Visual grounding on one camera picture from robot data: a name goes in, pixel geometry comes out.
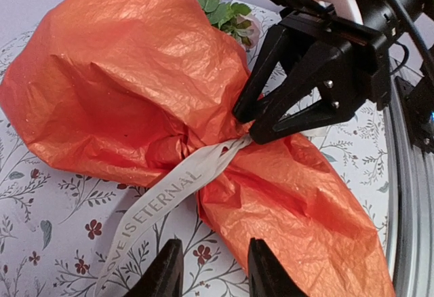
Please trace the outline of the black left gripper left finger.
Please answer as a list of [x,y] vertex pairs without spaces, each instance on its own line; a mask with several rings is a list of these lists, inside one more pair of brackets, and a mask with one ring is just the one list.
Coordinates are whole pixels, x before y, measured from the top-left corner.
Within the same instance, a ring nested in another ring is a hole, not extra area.
[[169,239],[130,290],[130,297],[182,296],[183,275],[182,241]]

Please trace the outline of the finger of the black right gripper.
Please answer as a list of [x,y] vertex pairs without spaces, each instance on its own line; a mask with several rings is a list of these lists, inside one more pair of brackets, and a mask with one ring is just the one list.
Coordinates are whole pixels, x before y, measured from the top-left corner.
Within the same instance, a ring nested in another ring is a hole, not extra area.
[[271,73],[278,62],[289,64],[289,75],[294,67],[295,57],[307,53],[314,42],[322,38],[320,28],[296,29],[286,25],[274,25],[268,29],[262,48],[252,72],[241,91],[233,108],[233,115],[240,123],[265,117],[272,121],[277,117],[271,114],[268,106],[277,106],[273,102],[279,94],[276,92],[268,98],[259,98]]
[[281,85],[258,101],[252,140],[267,144],[350,120],[369,98],[358,53],[345,39],[314,42]]

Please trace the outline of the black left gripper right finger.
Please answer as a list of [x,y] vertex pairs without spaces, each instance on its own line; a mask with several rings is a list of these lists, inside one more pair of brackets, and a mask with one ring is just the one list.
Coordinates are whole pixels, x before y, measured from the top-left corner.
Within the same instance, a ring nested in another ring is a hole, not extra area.
[[250,239],[248,279],[250,296],[304,296],[263,239]]

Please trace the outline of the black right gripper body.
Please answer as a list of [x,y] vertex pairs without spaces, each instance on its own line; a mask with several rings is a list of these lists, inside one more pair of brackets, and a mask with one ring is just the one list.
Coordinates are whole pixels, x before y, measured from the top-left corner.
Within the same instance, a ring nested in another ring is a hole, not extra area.
[[[271,0],[282,6],[281,21],[276,25],[291,28],[320,28],[320,41],[335,43],[348,40],[359,48],[357,65],[362,69],[369,98],[382,110],[390,102],[389,48],[404,32],[416,34],[414,21],[427,11],[433,0],[356,0],[363,25],[340,18],[334,6],[322,6],[314,0]],[[281,85],[289,64],[278,62],[259,98]]]

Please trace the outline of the cream printed ribbon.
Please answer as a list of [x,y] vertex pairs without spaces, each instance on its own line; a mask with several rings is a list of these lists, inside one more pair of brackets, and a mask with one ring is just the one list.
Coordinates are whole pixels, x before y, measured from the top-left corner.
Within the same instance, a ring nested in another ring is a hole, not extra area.
[[212,182],[228,167],[235,155],[252,143],[250,135],[203,146],[179,163],[123,215],[113,237],[106,262],[100,271],[95,296],[122,263],[135,242],[187,197]]

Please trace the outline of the artificial flower bouquet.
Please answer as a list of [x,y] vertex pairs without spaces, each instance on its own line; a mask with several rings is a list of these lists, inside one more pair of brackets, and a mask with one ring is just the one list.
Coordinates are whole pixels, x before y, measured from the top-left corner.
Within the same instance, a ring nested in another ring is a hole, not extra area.
[[197,0],[210,24],[232,36],[246,50],[257,45],[260,23],[245,3],[234,0]]

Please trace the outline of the orange wrapping paper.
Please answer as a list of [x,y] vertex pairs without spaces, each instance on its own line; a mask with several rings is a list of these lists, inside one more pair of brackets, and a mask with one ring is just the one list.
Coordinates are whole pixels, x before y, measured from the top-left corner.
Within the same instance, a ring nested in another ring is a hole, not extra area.
[[203,146],[246,135],[232,107],[244,49],[197,0],[65,0],[42,19],[1,83],[1,108],[59,170],[116,175],[148,190]]

